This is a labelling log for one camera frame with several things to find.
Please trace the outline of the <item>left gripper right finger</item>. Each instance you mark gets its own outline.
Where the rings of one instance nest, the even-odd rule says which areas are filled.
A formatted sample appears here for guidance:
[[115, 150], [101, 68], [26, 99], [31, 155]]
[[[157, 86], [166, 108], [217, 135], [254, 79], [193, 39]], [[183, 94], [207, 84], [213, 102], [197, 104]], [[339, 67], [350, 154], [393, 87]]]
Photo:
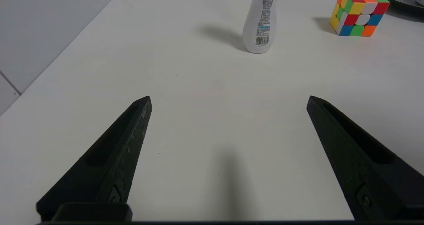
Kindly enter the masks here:
[[328, 101], [306, 110], [356, 221], [423, 221], [422, 174]]

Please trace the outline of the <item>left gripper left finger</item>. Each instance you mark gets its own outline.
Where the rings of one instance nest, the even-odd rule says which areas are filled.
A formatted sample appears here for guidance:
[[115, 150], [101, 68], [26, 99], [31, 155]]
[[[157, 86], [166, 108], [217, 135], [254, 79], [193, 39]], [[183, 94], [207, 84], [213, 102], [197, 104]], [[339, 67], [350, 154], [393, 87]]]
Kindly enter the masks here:
[[130, 222], [127, 199], [152, 113], [134, 101], [37, 202], [42, 222]]

